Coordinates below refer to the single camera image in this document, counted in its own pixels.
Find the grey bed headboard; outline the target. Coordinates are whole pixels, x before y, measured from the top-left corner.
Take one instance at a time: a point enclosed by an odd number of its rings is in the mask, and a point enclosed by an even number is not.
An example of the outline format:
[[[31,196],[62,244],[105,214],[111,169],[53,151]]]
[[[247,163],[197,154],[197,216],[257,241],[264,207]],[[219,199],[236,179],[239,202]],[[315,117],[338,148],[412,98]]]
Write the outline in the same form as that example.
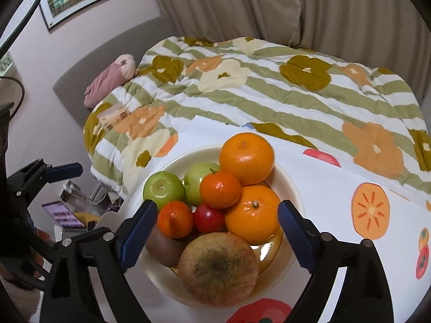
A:
[[[74,121],[82,127],[90,113],[83,104],[85,89],[96,76],[120,55],[130,54],[136,61],[140,60],[157,42],[174,33],[170,19],[161,16],[118,34],[59,77],[53,85],[53,91]]]

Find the green striped floral quilt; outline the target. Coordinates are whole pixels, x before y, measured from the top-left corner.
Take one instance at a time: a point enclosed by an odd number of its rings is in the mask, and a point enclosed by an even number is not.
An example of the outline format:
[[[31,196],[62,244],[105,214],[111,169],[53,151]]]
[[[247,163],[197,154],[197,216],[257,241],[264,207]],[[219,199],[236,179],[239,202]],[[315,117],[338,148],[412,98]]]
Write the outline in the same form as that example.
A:
[[[130,115],[105,131],[97,115],[117,103]],[[245,37],[217,43],[169,37],[151,47],[134,77],[85,122],[91,173],[126,196],[150,160],[177,144],[174,121],[196,117],[249,125],[430,197],[430,135],[401,77]]]

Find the tablet with lit screen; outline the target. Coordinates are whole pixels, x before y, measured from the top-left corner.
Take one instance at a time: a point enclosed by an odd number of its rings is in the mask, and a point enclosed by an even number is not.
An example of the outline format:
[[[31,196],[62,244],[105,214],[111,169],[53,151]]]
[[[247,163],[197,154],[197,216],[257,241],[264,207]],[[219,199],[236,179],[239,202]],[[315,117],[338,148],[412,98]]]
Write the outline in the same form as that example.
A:
[[[76,229],[85,228],[85,225],[62,201],[42,204],[42,208],[62,227]]]

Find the pink plush toy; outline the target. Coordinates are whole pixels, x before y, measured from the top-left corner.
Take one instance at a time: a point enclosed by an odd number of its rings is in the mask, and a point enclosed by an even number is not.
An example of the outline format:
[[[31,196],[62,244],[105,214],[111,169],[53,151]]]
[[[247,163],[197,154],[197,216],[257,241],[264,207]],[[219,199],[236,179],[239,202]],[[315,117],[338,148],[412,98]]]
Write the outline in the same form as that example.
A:
[[[87,86],[83,104],[88,109],[93,109],[100,101],[108,96],[112,90],[125,85],[135,75],[137,66],[133,55],[123,54],[118,56],[104,71],[102,71]]]

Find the white fruit print cloth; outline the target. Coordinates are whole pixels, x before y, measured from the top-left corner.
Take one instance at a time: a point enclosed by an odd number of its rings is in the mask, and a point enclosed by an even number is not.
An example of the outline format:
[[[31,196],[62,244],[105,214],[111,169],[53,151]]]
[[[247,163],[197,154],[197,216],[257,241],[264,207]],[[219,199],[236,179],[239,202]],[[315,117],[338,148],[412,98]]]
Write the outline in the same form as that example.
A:
[[[217,149],[235,134],[249,132],[249,125],[236,127],[204,117],[191,121],[175,120],[179,140],[172,151],[151,162],[140,174],[118,212],[118,220],[132,217],[142,203],[147,178],[189,155],[192,160],[217,160]],[[280,198],[298,197],[297,206],[320,231],[341,241],[357,243],[361,235],[354,229],[351,203],[360,184],[377,184],[390,204],[389,227],[375,241],[383,263],[392,297],[396,322],[430,321],[430,239],[422,233],[430,230],[428,199],[395,182],[375,175],[341,158],[323,154],[307,155],[299,144],[270,137],[276,163],[294,183],[278,186]],[[274,313],[275,304],[293,305],[308,280],[308,272],[295,259],[279,267],[279,277],[263,293],[249,297],[239,308],[188,306],[166,289],[156,287],[147,269],[154,266],[144,254],[126,278],[152,322],[237,322],[245,310],[255,314]]]

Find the cream ceramic bowl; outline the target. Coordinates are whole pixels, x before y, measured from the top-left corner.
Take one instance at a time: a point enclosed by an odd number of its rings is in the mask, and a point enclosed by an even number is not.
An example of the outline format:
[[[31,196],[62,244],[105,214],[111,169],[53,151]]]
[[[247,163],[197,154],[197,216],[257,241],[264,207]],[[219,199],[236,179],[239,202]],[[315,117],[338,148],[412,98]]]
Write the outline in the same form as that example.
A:
[[[192,226],[183,238],[168,238],[159,230],[151,232],[138,263],[151,282],[172,299],[187,306],[204,306],[183,285],[178,272],[178,261],[183,250],[195,239],[218,232],[222,239],[230,239],[230,231],[225,224],[225,209],[214,209],[200,200],[199,185],[207,174],[219,169],[216,162],[221,149],[208,146],[184,154],[170,163],[156,168],[157,179],[152,196],[164,192],[168,196],[178,195],[181,189],[188,190],[185,198],[193,217],[184,213],[179,218]],[[259,264],[259,275],[249,296],[243,300],[251,303],[265,296],[280,284],[290,271],[294,260],[293,251],[282,230],[270,233],[265,242],[251,245]]]

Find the green apple in bowl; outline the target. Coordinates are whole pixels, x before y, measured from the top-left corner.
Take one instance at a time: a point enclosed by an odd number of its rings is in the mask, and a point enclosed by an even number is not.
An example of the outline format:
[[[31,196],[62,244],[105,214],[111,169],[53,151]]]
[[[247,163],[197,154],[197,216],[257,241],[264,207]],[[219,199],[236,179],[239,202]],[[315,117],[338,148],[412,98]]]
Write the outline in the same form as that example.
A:
[[[209,174],[219,171],[218,164],[212,162],[195,163],[186,171],[183,178],[183,185],[186,192],[187,203],[192,206],[199,206],[202,199],[200,195],[201,181]]]

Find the beige curtains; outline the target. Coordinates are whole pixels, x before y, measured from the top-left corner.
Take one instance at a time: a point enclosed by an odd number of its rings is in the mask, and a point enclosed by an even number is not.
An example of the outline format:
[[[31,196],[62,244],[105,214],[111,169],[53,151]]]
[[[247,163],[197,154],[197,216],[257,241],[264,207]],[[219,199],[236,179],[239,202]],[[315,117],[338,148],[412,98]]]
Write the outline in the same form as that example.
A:
[[[256,37],[401,76],[430,91],[430,29],[411,0],[156,0],[181,36]]]

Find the red cherry tomato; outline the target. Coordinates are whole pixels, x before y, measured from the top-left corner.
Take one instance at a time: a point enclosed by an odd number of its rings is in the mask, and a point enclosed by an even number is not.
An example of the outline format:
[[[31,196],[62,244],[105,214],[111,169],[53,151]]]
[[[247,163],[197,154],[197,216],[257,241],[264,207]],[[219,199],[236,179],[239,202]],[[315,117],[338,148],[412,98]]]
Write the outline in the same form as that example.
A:
[[[194,226],[201,233],[218,232],[225,225],[224,212],[206,203],[200,204],[194,212]]]

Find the large orange in bowl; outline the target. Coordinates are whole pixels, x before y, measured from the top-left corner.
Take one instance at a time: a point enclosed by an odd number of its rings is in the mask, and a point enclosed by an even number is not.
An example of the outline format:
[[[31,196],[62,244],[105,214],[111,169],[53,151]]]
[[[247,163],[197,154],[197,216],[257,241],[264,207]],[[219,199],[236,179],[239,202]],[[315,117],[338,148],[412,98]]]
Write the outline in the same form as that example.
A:
[[[275,165],[275,153],[265,138],[241,133],[225,141],[219,163],[222,170],[234,174],[242,186],[247,186],[268,178]]]

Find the small green apple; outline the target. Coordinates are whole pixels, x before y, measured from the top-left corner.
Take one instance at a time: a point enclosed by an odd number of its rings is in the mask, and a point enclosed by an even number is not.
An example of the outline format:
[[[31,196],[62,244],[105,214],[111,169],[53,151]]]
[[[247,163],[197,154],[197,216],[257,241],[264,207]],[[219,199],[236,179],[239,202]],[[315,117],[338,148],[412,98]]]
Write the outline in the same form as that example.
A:
[[[143,198],[153,201],[158,212],[171,201],[184,201],[186,193],[181,180],[171,172],[152,174],[143,187]]]

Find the large red-yellow apple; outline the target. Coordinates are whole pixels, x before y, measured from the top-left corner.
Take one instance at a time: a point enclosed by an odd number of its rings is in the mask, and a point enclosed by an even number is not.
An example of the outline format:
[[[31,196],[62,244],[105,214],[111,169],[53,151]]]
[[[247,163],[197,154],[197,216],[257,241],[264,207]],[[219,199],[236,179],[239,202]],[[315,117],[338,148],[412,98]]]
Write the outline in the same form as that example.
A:
[[[183,250],[178,275],[185,290],[201,304],[229,307],[252,293],[259,262],[241,238],[230,233],[208,233]]]

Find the brown kiwi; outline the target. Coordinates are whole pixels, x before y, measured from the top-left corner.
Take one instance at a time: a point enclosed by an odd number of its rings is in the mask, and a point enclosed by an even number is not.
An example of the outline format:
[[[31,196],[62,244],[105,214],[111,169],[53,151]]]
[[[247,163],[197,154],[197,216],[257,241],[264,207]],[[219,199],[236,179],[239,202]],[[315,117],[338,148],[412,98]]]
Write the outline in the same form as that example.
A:
[[[155,225],[145,243],[145,247],[160,264],[171,268],[178,265],[186,244],[166,237]]]

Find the small orange mandarin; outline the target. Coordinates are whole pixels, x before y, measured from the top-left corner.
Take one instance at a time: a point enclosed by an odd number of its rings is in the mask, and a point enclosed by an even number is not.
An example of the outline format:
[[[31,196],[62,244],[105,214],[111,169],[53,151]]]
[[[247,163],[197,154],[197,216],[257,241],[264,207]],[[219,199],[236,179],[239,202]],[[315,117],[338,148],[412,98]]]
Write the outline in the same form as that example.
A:
[[[170,201],[158,213],[158,230],[171,239],[187,237],[194,226],[192,210],[181,201]]]

